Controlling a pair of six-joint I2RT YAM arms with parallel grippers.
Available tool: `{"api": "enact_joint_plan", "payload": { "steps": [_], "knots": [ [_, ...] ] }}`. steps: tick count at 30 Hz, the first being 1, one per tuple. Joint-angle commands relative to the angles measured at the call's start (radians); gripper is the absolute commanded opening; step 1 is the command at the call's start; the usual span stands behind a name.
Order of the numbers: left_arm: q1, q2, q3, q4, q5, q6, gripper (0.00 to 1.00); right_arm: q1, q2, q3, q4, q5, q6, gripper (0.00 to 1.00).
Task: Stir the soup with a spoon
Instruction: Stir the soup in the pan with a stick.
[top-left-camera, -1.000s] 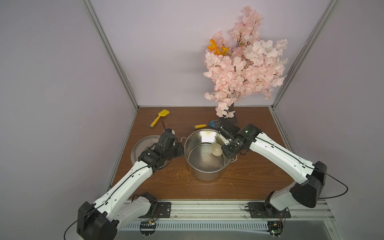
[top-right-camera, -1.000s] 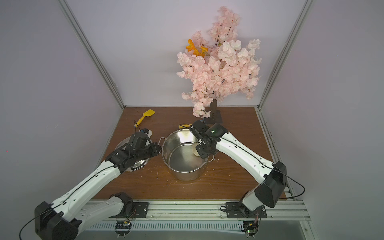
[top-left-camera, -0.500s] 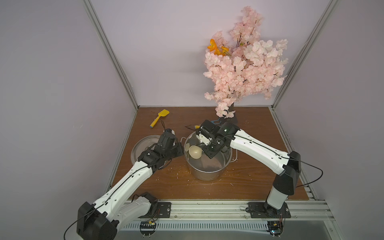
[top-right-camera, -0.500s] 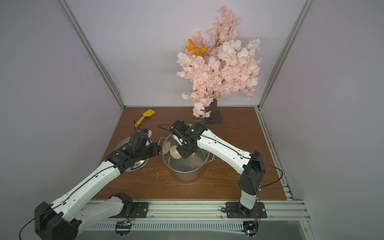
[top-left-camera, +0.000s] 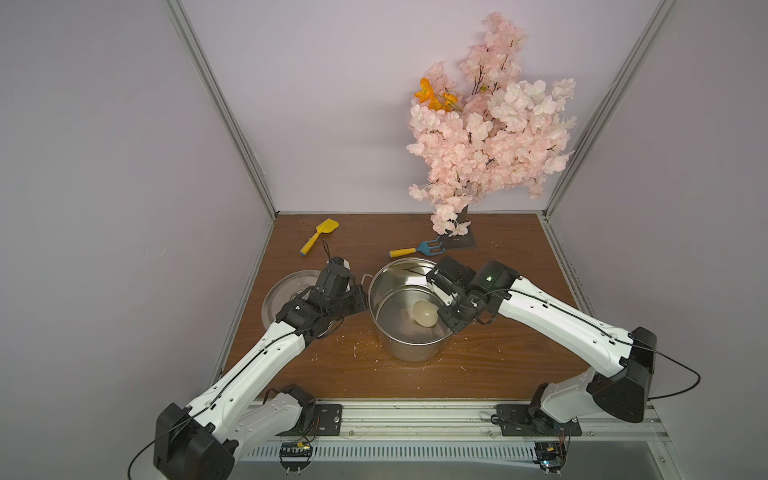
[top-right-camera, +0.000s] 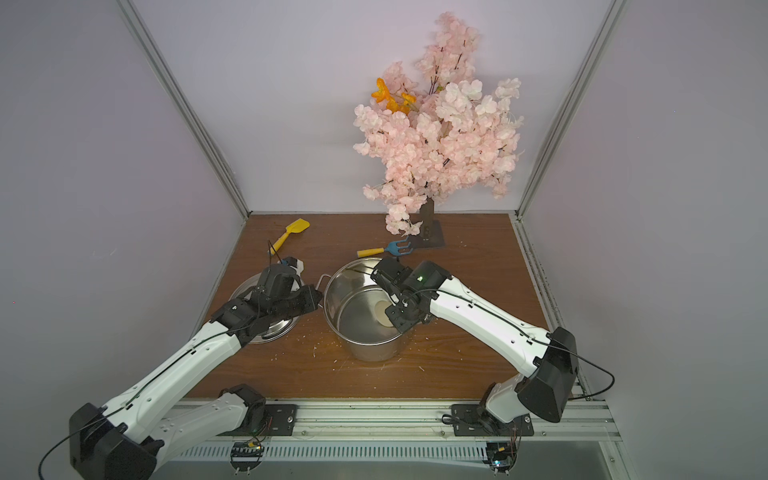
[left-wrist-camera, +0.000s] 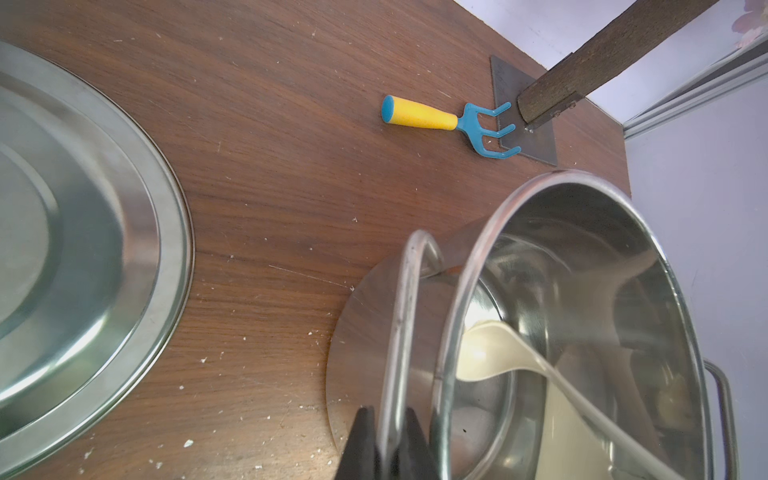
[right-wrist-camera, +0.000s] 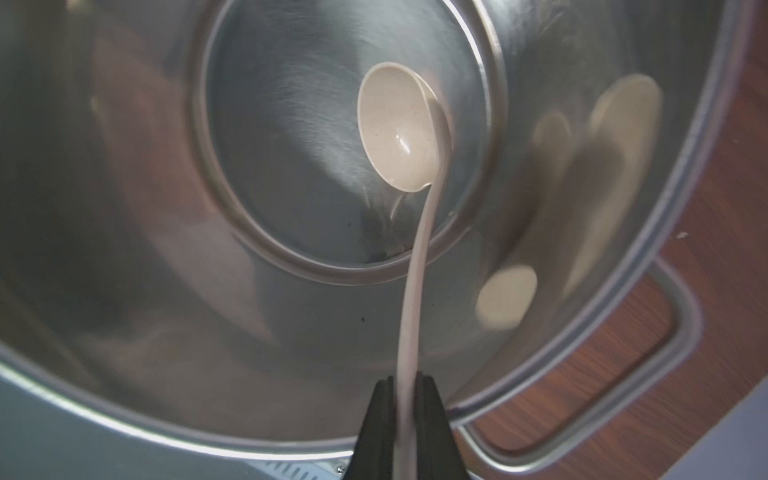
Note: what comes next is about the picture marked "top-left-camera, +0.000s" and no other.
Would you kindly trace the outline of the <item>cream plastic ladle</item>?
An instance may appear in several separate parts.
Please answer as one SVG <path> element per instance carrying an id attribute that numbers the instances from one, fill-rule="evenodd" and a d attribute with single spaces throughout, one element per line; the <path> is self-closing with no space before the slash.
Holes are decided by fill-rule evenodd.
<path id="1" fill-rule="evenodd" d="M 418 294 L 418 298 L 410 307 L 413 321 L 423 328 L 436 328 L 444 322 L 441 310 L 451 306 L 452 301 L 429 289 L 420 289 Z"/>

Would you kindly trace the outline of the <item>stainless steel pot lid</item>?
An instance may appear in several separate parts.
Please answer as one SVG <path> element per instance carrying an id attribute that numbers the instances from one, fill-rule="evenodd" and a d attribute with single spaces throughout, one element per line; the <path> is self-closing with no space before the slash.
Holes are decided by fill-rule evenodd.
<path id="1" fill-rule="evenodd" d="M 301 293 L 315 285 L 320 276 L 319 270 L 300 270 L 291 273 L 278 281 L 267 293 L 262 303 L 261 319 L 265 331 L 276 321 L 277 314 L 283 305 L 297 296 L 307 299 L 309 293 Z"/>

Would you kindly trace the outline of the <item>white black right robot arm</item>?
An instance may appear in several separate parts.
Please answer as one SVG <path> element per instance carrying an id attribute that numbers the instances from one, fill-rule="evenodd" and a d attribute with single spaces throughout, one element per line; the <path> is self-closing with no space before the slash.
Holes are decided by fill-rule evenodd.
<path id="1" fill-rule="evenodd" d="M 446 257 L 425 278 L 442 302 L 440 320 L 453 332 L 488 313 L 539 332 L 587 363 L 580 375 L 540 385 L 523 416 L 525 424 L 543 429 L 599 412 L 628 423 L 643 421 L 661 354 L 650 330 L 627 331 L 595 319 L 497 261 L 473 270 Z"/>

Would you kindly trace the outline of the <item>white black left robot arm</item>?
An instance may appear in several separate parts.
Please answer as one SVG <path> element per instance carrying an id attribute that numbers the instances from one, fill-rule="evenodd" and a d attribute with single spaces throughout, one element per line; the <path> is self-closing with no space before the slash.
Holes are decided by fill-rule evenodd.
<path id="1" fill-rule="evenodd" d="M 235 366 L 186 405 L 169 404 L 143 447 L 165 479 L 226 479 L 248 451 L 308 417 L 314 398 L 300 387 L 256 397 L 334 322 L 364 311 L 361 285 L 313 286 L 287 302 L 262 338 Z"/>

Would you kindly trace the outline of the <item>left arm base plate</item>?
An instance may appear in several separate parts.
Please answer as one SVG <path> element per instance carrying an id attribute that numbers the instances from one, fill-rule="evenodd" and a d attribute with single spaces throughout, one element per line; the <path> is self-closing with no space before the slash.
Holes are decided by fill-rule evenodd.
<path id="1" fill-rule="evenodd" d="M 320 403 L 306 405 L 297 424 L 290 430 L 281 432 L 279 437 L 337 437 L 341 434 L 343 405 Z"/>

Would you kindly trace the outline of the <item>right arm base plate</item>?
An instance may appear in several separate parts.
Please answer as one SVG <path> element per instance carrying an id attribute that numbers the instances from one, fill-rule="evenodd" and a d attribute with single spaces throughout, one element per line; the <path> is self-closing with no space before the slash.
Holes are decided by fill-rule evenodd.
<path id="1" fill-rule="evenodd" d="M 579 437 L 583 434 L 577 420 L 559 423 L 541 411 L 522 403 L 497 404 L 491 423 L 505 437 Z"/>

